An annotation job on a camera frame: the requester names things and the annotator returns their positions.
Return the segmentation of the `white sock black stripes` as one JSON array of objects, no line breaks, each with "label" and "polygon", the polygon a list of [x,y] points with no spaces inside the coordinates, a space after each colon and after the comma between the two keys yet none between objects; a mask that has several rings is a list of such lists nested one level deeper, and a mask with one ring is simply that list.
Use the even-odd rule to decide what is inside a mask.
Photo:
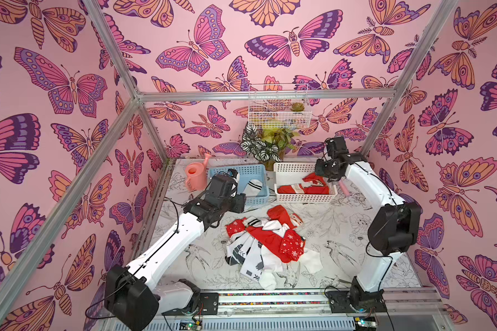
[{"label": "white sock black stripes", "polygon": [[263,183],[258,179],[251,179],[243,191],[247,197],[257,197],[263,189]]}]

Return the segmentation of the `light blue plastic basket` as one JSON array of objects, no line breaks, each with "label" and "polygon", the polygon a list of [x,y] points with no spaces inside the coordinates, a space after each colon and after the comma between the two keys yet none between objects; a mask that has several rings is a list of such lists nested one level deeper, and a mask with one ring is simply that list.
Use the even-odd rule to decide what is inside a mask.
[{"label": "light blue plastic basket", "polygon": [[269,202],[269,186],[266,183],[266,169],[262,164],[252,165],[225,165],[221,167],[210,168],[208,170],[209,179],[212,176],[226,173],[230,169],[236,170],[239,174],[238,193],[243,193],[247,183],[251,179],[258,179],[263,183],[262,192],[257,197],[247,197],[246,205],[250,208],[257,208],[266,205]]}]

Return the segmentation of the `white plastic basket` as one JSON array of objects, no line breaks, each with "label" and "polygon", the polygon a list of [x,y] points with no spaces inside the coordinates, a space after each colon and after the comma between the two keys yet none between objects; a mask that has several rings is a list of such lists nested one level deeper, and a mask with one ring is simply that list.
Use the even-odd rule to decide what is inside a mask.
[{"label": "white plastic basket", "polygon": [[[275,193],[280,186],[299,183],[303,187],[311,186],[310,183],[303,182],[303,178],[315,172],[314,163],[291,163],[281,162],[274,164],[273,170],[276,176],[274,184]],[[329,183],[327,186],[330,189],[330,194],[278,194],[276,193],[277,202],[280,203],[299,203],[299,204],[329,204],[337,196],[338,190],[335,184]]]}]

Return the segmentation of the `large red snowflake sock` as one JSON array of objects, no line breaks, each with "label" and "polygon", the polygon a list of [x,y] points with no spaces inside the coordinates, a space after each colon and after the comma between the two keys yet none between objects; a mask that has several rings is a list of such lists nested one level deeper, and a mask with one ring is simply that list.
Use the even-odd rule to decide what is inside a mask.
[{"label": "large red snowflake sock", "polygon": [[298,261],[305,252],[305,239],[295,230],[287,230],[280,244],[280,259],[284,263]]}]

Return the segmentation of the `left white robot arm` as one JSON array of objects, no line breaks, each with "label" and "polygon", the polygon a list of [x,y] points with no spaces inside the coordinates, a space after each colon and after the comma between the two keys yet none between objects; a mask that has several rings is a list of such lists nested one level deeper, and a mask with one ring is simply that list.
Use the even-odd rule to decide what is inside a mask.
[{"label": "left white robot arm", "polygon": [[109,270],[104,307],[130,330],[144,330],[159,313],[200,310],[201,290],[186,279],[160,285],[179,255],[209,228],[219,226],[227,212],[244,211],[240,174],[233,168],[212,176],[204,192],[186,203],[173,227],[138,258]]}]

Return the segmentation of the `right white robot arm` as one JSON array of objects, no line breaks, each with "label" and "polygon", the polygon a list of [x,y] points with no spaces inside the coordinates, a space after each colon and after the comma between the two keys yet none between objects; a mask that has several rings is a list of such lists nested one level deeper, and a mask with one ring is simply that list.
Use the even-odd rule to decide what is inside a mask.
[{"label": "right white robot arm", "polygon": [[349,180],[377,209],[367,230],[367,256],[348,294],[353,310],[371,310],[382,303],[382,284],[394,263],[418,241],[422,210],[390,189],[362,154],[349,152],[344,137],[328,138],[324,143],[326,155],[316,161],[316,175],[329,181]]}]

